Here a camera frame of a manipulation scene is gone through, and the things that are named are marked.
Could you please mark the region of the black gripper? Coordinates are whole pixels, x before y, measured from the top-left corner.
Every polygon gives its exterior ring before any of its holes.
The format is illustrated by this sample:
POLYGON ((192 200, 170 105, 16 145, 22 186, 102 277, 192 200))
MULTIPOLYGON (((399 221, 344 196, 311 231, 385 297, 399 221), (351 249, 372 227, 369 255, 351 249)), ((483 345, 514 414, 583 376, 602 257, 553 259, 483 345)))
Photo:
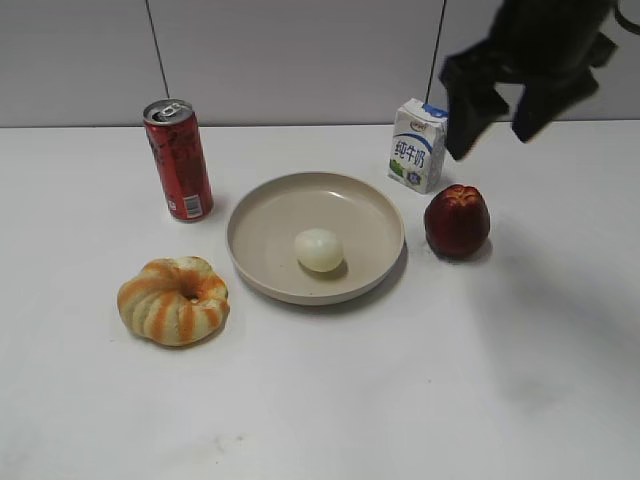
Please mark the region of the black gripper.
POLYGON ((552 88, 610 61, 617 45, 601 32, 614 1, 505 1, 487 35, 445 58, 439 79, 447 92, 446 148, 463 160, 484 131, 509 112, 497 83, 526 85, 512 130, 529 142, 582 98, 577 85, 552 88))

